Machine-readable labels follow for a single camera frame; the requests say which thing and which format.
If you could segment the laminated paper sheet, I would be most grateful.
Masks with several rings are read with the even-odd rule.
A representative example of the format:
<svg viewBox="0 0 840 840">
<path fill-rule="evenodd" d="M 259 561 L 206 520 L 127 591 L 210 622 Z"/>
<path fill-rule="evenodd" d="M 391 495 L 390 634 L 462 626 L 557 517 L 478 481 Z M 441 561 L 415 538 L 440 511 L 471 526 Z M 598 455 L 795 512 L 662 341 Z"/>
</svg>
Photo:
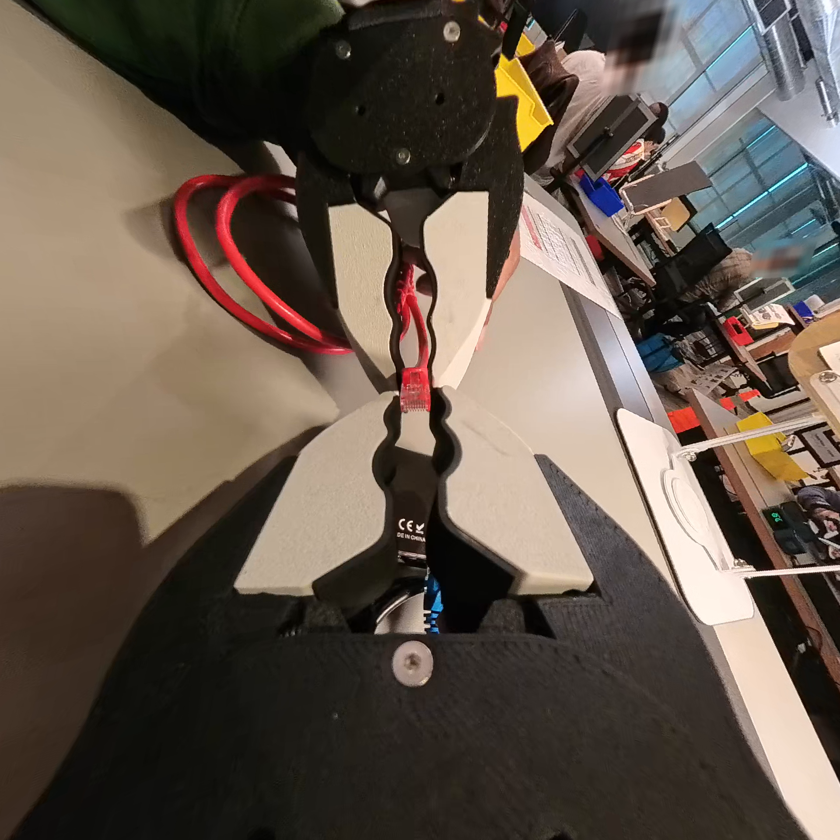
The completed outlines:
<svg viewBox="0 0 840 840">
<path fill-rule="evenodd" d="M 595 258 L 578 228 L 525 193 L 518 230 L 521 257 L 584 298 L 619 317 Z"/>
</svg>

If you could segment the grey computer monitor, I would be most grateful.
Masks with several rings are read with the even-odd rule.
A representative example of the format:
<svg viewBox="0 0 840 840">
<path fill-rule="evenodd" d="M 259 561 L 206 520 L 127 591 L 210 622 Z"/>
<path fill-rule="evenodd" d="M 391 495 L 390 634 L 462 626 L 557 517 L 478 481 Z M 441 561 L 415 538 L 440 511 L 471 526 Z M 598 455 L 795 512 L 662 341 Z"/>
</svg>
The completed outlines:
<svg viewBox="0 0 840 840">
<path fill-rule="evenodd" d="M 655 123 L 657 114 L 638 96 L 611 97 L 566 146 L 562 173 L 582 169 L 593 181 Z"/>
</svg>

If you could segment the small computer monitor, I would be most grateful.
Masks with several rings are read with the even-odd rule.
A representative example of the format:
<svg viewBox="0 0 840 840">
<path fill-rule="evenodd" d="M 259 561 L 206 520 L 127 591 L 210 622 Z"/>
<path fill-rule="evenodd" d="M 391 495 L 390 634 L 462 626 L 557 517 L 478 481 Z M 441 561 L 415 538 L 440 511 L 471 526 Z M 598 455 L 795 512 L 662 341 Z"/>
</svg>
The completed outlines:
<svg viewBox="0 0 840 840">
<path fill-rule="evenodd" d="M 734 292 L 736 307 L 760 308 L 784 298 L 794 290 L 793 284 L 786 278 L 758 278 Z"/>
</svg>

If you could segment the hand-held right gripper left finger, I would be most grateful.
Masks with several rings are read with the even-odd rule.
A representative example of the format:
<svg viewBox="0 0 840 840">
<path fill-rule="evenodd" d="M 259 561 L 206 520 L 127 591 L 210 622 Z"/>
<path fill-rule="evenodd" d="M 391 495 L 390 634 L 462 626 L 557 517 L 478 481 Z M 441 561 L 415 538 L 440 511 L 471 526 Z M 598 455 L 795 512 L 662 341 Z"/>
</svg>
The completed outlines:
<svg viewBox="0 0 840 840">
<path fill-rule="evenodd" d="M 386 392 L 297 457 L 234 588 L 241 595 L 381 597 L 397 574 L 393 497 L 400 397 Z"/>
</svg>

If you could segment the black ethernet adapter box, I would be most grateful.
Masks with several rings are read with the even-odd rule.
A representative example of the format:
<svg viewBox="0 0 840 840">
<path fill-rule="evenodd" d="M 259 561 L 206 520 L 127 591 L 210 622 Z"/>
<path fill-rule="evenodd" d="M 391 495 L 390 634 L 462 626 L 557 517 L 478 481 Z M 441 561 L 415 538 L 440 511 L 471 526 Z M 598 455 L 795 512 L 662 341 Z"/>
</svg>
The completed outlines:
<svg viewBox="0 0 840 840">
<path fill-rule="evenodd" d="M 391 483 L 397 564 L 394 595 L 411 599 L 425 593 L 429 577 L 427 535 L 433 518 L 437 479 L 431 456 L 406 448 L 396 449 Z"/>
</svg>

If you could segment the person's left forearm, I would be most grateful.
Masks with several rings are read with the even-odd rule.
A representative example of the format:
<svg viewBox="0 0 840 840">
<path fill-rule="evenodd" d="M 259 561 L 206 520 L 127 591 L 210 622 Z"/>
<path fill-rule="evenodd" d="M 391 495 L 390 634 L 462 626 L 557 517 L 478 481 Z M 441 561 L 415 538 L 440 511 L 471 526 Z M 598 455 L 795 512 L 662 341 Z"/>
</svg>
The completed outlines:
<svg viewBox="0 0 840 840">
<path fill-rule="evenodd" d="M 90 56 L 208 139 L 305 140 L 312 44 L 332 1 L 34 1 Z"/>
</svg>

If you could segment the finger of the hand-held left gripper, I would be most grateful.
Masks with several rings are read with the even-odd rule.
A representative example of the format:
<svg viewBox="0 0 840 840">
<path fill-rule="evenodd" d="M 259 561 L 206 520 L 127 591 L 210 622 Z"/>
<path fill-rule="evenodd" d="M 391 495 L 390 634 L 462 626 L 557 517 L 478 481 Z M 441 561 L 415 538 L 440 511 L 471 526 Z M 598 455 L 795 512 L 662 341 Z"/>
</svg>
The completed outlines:
<svg viewBox="0 0 840 840">
<path fill-rule="evenodd" d="M 386 293 L 393 291 L 400 265 L 392 227 L 356 203 L 331 206 L 328 219 L 339 320 L 375 390 L 392 392 L 397 321 Z"/>
<path fill-rule="evenodd" d="M 458 192 L 423 222 L 423 252 L 435 288 L 427 318 L 435 388 L 461 383 L 487 320 L 488 214 L 487 192 Z"/>
</svg>

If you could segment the black device with green display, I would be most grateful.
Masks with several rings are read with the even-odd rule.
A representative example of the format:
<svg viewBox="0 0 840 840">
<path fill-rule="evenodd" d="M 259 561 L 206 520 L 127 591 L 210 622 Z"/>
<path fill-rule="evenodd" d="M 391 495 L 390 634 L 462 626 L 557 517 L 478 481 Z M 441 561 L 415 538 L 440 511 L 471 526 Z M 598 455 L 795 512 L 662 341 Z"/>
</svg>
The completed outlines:
<svg viewBox="0 0 840 840">
<path fill-rule="evenodd" d="M 766 507 L 762 516 L 783 553 L 791 557 L 812 553 L 810 546 L 817 543 L 817 535 L 796 501 Z"/>
</svg>

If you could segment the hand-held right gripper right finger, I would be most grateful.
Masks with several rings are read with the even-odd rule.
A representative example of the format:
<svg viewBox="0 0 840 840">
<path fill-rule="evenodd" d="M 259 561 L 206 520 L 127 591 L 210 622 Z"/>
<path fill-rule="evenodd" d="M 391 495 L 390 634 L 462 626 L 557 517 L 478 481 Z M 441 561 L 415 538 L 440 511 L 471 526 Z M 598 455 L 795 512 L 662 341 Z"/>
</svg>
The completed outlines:
<svg viewBox="0 0 840 840">
<path fill-rule="evenodd" d="M 437 513 L 505 594 L 586 592 L 594 575 L 529 445 L 452 386 L 434 389 Z"/>
</svg>

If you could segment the large yellow plastic bin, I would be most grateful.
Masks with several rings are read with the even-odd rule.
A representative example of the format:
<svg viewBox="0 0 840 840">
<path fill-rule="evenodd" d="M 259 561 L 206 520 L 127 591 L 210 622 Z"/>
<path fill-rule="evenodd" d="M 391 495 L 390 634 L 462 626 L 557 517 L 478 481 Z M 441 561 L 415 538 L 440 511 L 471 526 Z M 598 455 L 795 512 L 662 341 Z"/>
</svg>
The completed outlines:
<svg viewBox="0 0 840 840">
<path fill-rule="evenodd" d="M 513 58 L 500 56 L 495 68 L 497 97 L 517 101 L 516 127 L 521 152 L 553 126 L 553 120 L 522 64 L 535 49 L 529 38 L 521 35 Z"/>
</svg>

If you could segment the blue bag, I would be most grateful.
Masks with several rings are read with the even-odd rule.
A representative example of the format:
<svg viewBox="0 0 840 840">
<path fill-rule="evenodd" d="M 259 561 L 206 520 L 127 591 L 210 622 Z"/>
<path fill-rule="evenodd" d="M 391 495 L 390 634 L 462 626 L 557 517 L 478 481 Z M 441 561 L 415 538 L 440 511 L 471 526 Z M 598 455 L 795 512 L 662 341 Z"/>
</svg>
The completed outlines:
<svg viewBox="0 0 840 840">
<path fill-rule="evenodd" d="M 673 371 L 684 364 L 676 340 L 661 332 L 656 332 L 636 343 L 636 350 L 644 368 L 650 375 Z"/>
</svg>

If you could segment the dark panel on stand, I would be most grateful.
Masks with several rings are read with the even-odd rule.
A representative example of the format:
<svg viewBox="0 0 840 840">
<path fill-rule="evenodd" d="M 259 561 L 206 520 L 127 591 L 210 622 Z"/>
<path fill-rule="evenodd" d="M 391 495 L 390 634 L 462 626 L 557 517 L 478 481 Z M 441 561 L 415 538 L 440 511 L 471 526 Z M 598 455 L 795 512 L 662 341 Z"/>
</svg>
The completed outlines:
<svg viewBox="0 0 840 840">
<path fill-rule="evenodd" d="M 641 215 L 663 207 L 673 199 L 705 190 L 711 179 L 696 162 L 690 161 L 674 169 L 646 175 L 618 190 L 625 209 L 630 214 Z"/>
</svg>

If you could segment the black office chair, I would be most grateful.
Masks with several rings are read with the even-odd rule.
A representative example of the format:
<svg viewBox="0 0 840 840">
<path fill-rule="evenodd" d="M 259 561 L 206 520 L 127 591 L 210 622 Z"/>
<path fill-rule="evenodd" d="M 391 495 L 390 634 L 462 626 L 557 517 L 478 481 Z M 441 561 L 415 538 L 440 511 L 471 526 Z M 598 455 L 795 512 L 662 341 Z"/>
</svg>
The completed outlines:
<svg viewBox="0 0 840 840">
<path fill-rule="evenodd" d="M 653 314 L 668 320 L 685 306 L 713 300 L 710 291 L 700 290 L 700 283 L 726 258 L 730 248 L 713 225 L 704 227 L 676 255 L 659 262 L 653 269 Z"/>
</svg>

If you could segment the person's left hand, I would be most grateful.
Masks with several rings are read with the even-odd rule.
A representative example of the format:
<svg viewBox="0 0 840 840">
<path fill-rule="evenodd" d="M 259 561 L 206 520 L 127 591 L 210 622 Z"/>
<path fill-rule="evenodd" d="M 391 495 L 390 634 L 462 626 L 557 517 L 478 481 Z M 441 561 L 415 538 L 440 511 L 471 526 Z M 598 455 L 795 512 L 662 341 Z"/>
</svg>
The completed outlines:
<svg viewBox="0 0 840 840">
<path fill-rule="evenodd" d="M 499 280 L 497 283 L 497 287 L 493 293 L 491 298 L 490 308 L 487 311 L 486 319 L 482 326 L 481 333 L 476 343 L 476 350 L 479 350 L 485 340 L 486 333 L 487 333 L 487 326 L 489 324 L 490 318 L 492 316 L 494 307 L 496 305 L 497 300 L 499 299 L 501 293 L 504 291 L 505 286 L 509 282 L 510 278 L 515 273 L 516 269 L 519 267 L 521 261 L 521 237 L 519 231 L 516 231 L 510 244 L 510 248 L 508 251 L 507 259 L 505 261 L 504 266 L 502 267 Z M 428 274 L 421 273 L 418 278 L 415 279 L 415 288 L 416 291 L 424 296 L 430 297 L 432 295 L 432 284 L 431 280 L 429 279 Z"/>
</svg>

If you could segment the white display stand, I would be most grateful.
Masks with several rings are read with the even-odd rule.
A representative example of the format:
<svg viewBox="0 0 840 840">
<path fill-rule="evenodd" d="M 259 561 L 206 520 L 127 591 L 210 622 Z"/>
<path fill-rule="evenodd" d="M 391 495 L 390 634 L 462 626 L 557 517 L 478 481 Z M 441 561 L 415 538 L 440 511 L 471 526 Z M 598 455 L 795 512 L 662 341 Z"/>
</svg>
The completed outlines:
<svg viewBox="0 0 840 840">
<path fill-rule="evenodd" d="M 698 622 L 717 626 L 752 618 L 753 599 L 747 580 L 838 572 L 836 563 L 769 571 L 737 560 L 690 467 L 690 462 L 708 450 L 763 437 L 777 442 L 782 434 L 821 419 L 821 415 L 813 414 L 680 446 L 666 428 L 627 409 L 617 410 L 617 428 L 665 547 L 668 566 Z"/>
</svg>

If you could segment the small blue bin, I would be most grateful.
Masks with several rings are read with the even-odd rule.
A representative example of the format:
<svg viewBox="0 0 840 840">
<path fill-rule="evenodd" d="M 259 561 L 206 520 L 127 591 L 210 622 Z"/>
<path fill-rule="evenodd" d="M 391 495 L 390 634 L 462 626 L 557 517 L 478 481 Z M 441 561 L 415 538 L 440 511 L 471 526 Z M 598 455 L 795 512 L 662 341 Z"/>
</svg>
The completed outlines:
<svg viewBox="0 0 840 840">
<path fill-rule="evenodd" d="M 583 194 L 605 216 L 613 217 L 625 209 L 622 198 L 604 176 L 593 180 L 583 170 L 579 170 L 578 175 Z"/>
</svg>

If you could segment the wooden display board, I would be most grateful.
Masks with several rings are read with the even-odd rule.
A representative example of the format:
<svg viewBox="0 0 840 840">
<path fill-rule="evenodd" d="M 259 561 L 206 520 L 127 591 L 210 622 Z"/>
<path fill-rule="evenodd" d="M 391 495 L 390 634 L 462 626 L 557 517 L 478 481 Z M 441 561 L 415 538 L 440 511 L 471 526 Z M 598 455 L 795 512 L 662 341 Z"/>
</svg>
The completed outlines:
<svg viewBox="0 0 840 840">
<path fill-rule="evenodd" d="M 839 311 L 815 320 L 800 332 L 788 353 L 789 367 L 803 393 L 839 435 L 839 376 L 826 369 L 817 350 L 839 341 Z"/>
</svg>

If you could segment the small yellow bin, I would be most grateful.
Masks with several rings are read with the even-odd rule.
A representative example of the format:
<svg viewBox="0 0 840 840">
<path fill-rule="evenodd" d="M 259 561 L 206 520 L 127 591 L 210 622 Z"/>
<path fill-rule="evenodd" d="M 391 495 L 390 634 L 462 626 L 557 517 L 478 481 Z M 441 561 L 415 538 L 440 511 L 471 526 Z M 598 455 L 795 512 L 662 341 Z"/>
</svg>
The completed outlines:
<svg viewBox="0 0 840 840">
<path fill-rule="evenodd" d="M 773 422 L 763 413 L 752 414 L 737 421 L 738 430 L 742 433 L 772 425 Z M 810 478 L 810 474 L 784 452 L 786 437 L 784 433 L 769 434 L 750 438 L 745 444 L 751 457 L 776 480 L 795 483 Z"/>
</svg>

